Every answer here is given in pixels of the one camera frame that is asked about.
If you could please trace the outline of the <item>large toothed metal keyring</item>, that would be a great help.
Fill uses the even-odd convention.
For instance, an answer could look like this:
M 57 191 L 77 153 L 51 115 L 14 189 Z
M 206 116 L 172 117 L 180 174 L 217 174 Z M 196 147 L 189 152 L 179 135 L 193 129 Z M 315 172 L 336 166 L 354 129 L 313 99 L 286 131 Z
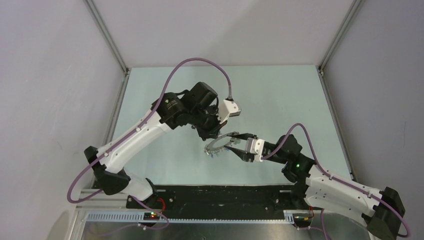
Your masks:
M 213 139 L 210 143 L 206 144 L 204 147 L 204 153 L 211 158 L 218 157 L 220 152 L 226 151 L 226 147 L 233 147 L 231 145 L 231 140 L 233 140 L 229 135 L 230 133 L 239 133 L 238 131 L 232 131 L 228 133 L 220 134 L 216 139 Z

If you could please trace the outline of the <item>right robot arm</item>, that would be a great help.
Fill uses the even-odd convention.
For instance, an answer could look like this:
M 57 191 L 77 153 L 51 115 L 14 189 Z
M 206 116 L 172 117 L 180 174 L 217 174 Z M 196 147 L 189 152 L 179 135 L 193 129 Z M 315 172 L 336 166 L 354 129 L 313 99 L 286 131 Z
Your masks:
M 244 162 L 260 162 L 272 151 L 268 161 L 283 164 L 281 172 L 294 183 L 290 202 L 297 209 L 319 208 L 345 216 L 361 224 L 380 240 L 400 236 L 405 207 L 399 193 L 391 188 L 378 189 L 344 178 L 319 167 L 316 160 L 302 154 L 302 146 L 290 134 L 270 143 L 251 133 L 231 134 L 245 140 L 245 149 L 227 146 Z

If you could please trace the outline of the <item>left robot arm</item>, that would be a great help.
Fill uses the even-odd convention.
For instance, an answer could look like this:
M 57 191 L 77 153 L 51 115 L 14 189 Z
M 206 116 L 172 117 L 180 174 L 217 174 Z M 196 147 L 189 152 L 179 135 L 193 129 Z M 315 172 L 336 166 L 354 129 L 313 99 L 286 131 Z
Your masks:
M 191 125 L 203 141 L 216 139 L 229 118 L 239 113 L 233 98 L 219 101 L 214 89 L 198 82 L 190 90 L 163 92 L 129 130 L 102 147 L 87 147 L 84 155 L 102 192 L 132 195 L 145 208 L 153 208 L 158 202 L 154 184 L 148 178 L 129 176 L 124 169 L 127 162 L 177 127 Z

